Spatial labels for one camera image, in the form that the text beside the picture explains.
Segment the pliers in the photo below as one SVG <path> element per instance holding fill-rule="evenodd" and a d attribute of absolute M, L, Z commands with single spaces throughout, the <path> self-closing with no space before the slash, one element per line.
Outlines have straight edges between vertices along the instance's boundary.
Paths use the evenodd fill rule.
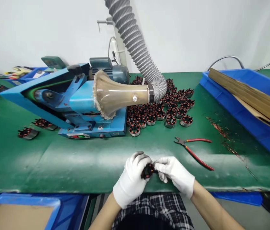
<path fill-rule="evenodd" d="M 187 149 L 187 151 L 201 164 L 203 165 L 205 168 L 211 170 L 211 171 L 214 171 L 214 168 L 210 167 L 209 165 L 205 164 L 203 161 L 200 160 L 200 158 L 198 158 L 196 156 L 196 154 L 194 154 L 193 151 L 190 150 L 190 148 L 188 148 L 186 145 L 185 145 L 185 142 L 194 142 L 194 141 L 204 141 L 204 142 L 209 142 L 211 143 L 212 141 L 210 140 L 207 140 L 207 139 L 201 139 L 201 138 L 197 138 L 197 139 L 189 139 L 189 140 L 183 140 L 183 139 L 180 139 L 179 137 L 175 137 L 177 141 L 174 141 L 175 143 L 178 143 L 178 144 L 181 144 L 182 146 L 185 147 L 185 149 Z"/>

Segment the blue plastic tray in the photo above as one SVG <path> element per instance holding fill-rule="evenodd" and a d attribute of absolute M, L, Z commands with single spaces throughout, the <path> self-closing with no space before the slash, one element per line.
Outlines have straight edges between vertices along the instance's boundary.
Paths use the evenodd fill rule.
<path fill-rule="evenodd" d="M 0 194 L 0 204 L 53 207 L 45 230 L 78 230 L 88 201 L 86 195 L 72 194 Z"/>
<path fill-rule="evenodd" d="M 270 78 L 256 71 L 251 69 L 237 69 L 220 72 L 270 96 Z M 268 125 L 255 118 L 229 91 L 210 79 L 208 72 L 203 72 L 200 84 L 270 151 L 270 127 Z"/>
<path fill-rule="evenodd" d="M 6 81 L 10 82 L 11 84 L 17 86 L 17 85 L 21 85 L 21 84 L 24 84 L 26 82 L 29 82 L 31 80 L 35 80 L 36 78 L 33 78 L 35 76 L 35 74 L 39 71 L 39 70 L 46 70 L 47 67 L 36 67 L 34 68 L 34 70 L 28 74 L 26 74 L 25 76 L 23 77 L 20 77 L 19 79 L 5 79 Z M 42 74 L 40 77 L 43 77 L 43 76 L 46 76 L 50 73 L 44 73 Z"/>
<path fill-rule="evenodd" d="M 218 199 L 235 201 L 238 203 L 261 206 L 263 202 L 260 192 L 211 192 Z"/>

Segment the blue machine frame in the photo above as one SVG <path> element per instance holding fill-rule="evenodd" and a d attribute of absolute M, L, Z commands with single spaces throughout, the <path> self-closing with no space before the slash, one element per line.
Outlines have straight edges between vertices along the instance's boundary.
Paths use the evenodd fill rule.
<path fill-rule="evenodd" d="M 97 60 L 90 62 L 97 66 Z M 109 58 L 101 58 L 100 65 L 105 66 L 103 69 L 112 80 L 128 83 L 128 70 L 125 66 L 114 66 L 114 69 Z M 111 120 L 101 117 L 94 105 L 94 81 L 88 80 L 91 70 L 95 69 L 91 69 L 89 63 L 73 67 L 76 71 L 64 68 L 6 90 L 1 96 L 57 125 L 61 128 L 59 134 L 65 137 L 104 138 L 125 135 L 126 108 L 119 109 Z"/>

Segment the green drive belt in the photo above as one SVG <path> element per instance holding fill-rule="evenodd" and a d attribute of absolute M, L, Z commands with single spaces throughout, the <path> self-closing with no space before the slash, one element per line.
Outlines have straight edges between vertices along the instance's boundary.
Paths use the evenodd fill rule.
<path fill-rule="evenodd" d="M 53 83 L 53 84 L 49 84 L 49 85 L 45 85 L 45 86 L 40 86 L 40 87 L 38 87 L 38 88 L 34 88 L 34 89 L 31 89 L 31 90 L 25 92 L 24 96 L 25 96 L 26 98 L 28 98 L 29 100 L 31 100 L 31 101 L 37 102 L 37 100 L 35 99 L 35 96 L 34 96 L 34 94 L 35 94 L 35 92 L 36 92 L 37 90 L 39 90 L 39 89 L 44 89 L 44 88 L 47 88 L 47 87 L 50 87 L 50 86 L 53 86 L 53 85 L 58 85 L 58 84 L 66 83 L 66 82 L 72 81 L 72 80 L 73 80 L 73 79 L 69 79 L 69 80 L 64 80 L 64 81 L 55 82 L 55 83 Z"/>

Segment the plaid shirt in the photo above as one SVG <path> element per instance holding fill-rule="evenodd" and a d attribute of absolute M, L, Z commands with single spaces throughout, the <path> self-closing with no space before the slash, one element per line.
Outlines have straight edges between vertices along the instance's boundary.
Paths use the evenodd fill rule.
<path fill-rule="evenodd" d="M 179 193 L 142 194 L 120 210 L 112 224 L 112 230 L 116 230 L 129 214 L 152 215 L 167 222 L 173 229 L 194 230 Z"/>

